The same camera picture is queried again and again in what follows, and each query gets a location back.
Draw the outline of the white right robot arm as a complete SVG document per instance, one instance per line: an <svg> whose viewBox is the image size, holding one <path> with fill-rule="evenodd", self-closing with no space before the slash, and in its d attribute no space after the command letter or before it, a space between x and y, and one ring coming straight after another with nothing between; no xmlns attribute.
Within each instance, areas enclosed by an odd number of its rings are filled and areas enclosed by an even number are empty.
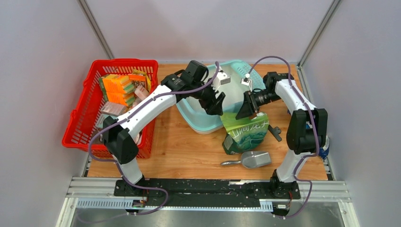
<svg viewBox="0 0 401 227"><path fill-rule="evenodd" d="M265 89L244 92L243 104L236 119L250 117L260 107L282 100L291 115L286 134L288 151L281 165L273 172L270 193L282 198L288 184L298 181L298 174L306 160L315 157L326 144L328 113L312 104L296 86L290 73L269 72L263 77Z"/></svg>

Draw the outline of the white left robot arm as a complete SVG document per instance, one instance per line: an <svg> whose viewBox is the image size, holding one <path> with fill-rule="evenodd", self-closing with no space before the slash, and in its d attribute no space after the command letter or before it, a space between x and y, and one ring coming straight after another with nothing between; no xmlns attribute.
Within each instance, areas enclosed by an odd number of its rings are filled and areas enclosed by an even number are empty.
<svg viewBox="0 0 401 227"><path fill-rule="evenodd" d="M101 134L104 145L116 161L126 190L133 196L144 192L143 174L139 169L139 148L136 137L164 110L188 97L199 101L208 115L222 115L225 93L218 89L230 83L230 76L216 63L215 73L208 78L209 69L192 60L186 69L166 76L156 89L130 111L118 117L108 117L103 122Z"/></svg>

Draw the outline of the green cat litter bag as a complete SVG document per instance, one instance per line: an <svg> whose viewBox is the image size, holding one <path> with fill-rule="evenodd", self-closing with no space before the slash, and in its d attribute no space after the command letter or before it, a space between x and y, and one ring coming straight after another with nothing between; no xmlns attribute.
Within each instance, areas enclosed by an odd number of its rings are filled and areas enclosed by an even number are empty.
<svg viewBox="0 0 401 227"><path fill-rule="evenodd" d="M236 113L224 113L220 118L226 130L222 147L227 155L241 154L258 147L268 132L269 118L258 113L254 118L237 120Z"/></svg>

